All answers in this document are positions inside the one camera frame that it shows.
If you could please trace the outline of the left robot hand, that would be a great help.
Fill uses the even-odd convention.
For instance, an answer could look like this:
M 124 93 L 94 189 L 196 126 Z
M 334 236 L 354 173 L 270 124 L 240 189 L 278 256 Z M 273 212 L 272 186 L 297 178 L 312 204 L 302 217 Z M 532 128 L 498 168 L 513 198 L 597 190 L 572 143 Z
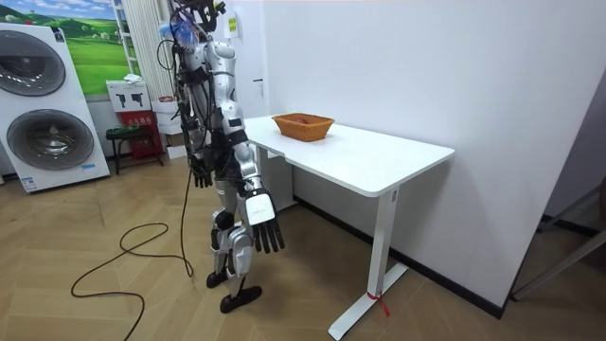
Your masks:
M 189 168 L 194 177 L 194 186 L 197 188 L 208 188 L 213 185 L 212 170 L 209 170 L 203 159 L 191 157 Z

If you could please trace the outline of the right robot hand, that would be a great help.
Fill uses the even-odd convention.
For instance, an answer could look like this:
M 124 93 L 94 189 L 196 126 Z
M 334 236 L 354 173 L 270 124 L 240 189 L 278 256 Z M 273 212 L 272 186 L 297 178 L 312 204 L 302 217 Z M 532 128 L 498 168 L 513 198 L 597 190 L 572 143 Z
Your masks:
M 285 248 L 285 242 L 276 217 L 271 193 L 265 188 L 247 191 L 244 200 L 244 220 L 252 228 L 254 246 L 266 254 Z

